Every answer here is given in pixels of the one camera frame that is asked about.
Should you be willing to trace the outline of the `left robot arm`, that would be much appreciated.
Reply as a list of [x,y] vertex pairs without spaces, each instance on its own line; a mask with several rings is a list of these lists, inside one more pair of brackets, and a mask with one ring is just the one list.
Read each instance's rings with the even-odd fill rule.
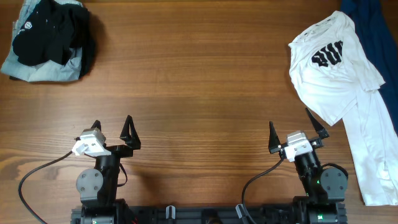
[[137,223],[138,219],[124,199],[117,199],[120,172],[125,169],[121,159],[132,157],[133,151],[141,148],[141,141],[133,119],[127,116],[120,139],[124,144],[107,146],[101,132],[101,123],[96,120],[90,129],[85,129],[77,138],[72,152],[77,156],[95,159],[92,169],[84,170],[76,180],[80,194],[81,209],[72,210],[72,224],[122,224]]

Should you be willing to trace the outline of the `white Puma t-shirt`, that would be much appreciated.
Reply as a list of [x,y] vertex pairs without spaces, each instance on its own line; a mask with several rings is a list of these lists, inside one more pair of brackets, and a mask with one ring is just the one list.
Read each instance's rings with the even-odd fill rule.
[[397,205],[397,134],[354,22],[335,11],[289,43],[298,97],[328,125],[342,121],[367,206]]

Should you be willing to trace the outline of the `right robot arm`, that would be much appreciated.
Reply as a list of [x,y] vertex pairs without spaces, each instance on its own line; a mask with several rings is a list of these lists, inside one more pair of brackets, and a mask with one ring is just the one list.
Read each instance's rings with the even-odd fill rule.
[[309,139],[303,131],[287,135],[281,143],[273,122],[269,123],[269,151],[280,158],[293,162],[306,195],[296,196],[292,203],[265,205],[262,208],[265,223],[285,224],[344,224],[348,222],[345,192],[348,173],[333,163],[321,164],[316,149],[323,147],[322,140],[329,137],[328,131],[305,110],[318,134]]

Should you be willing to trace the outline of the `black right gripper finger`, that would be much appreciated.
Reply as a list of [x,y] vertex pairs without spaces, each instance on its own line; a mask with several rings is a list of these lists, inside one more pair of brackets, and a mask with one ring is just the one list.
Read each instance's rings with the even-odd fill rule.
[[280,140],[274,128],[274,124],[272,121],[269,122],[269,144],[268,149],[271,154],[277,153],[280,151]]
[[310,118],[310,121],[312,123],[313,128],[315,129],[315,132],[319,135],[320,139],[325,139],[330,137],[328,134],[328,131],[324,128],[323,125],[321,125],[321,123],[319,123],[315,117],[312,115],[312,113],[310,112],[310,110],[308,108],[305,109],[308,117]]

